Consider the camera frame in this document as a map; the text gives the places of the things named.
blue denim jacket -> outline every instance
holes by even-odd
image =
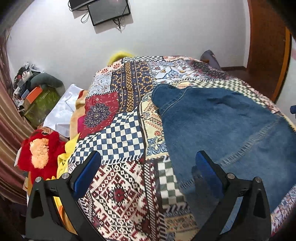
[[[217,200],[196,193],[195,155],[204,150],[238,178],[262,178],[273,211],[296,183],[296,135],[287,121],[238,92],[223,88],[153,90],[165,141],[181,192],[201,227]],[[224,231],[235,219],[236,204]]]

computer monitor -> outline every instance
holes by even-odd
[[[87,5],[90,2],[93,2],[94,0],[69,0],[71,10],[74,11],[84,5]]]
[[[98,0],[87,5],[93,26],[131,13],[127,0]]]

pile of clothes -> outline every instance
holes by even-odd
[[[35,64],[25,63],[15,76],[12,100],[17,106],[19,112],[24,110],[24,100],[27,95],[37,86],[43,90],[49,87],[58,88],[63,85],[62,81],[45,73],[44,70],[38,68]]]

bolt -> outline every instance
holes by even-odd
[[[262,179],[260,177],[255,177],[255,181],[260,183],[260,182],[262,182]]]
[[[36,179],[35,179],[35,182],[40,182],[42,180],[42,178],[41,177],[36,177]]]
[[[235,178],[235,175],[234,175],[233,173],[228,173],[228,174],[227,174],[227,177],[228,177],[229,179],[234,179],[234,178]]]
[[[67,179],[69,176],[70,174],[66,172],[62,175],[62,179]]]

patchwork blanket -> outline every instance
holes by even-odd
[[[189,241],[199,230],[178,188],[161,118],[151,101],[159,83],[230,89],[283,115],[244,81],[189,57],[123,58],[98,71],[78,99],[80,114],[72,122],[80,136],[68,170],[91,151],[100,152],[102,165],[79,203],[109,240]],[[296,185],[271,214],[273,233],[295,202]]]

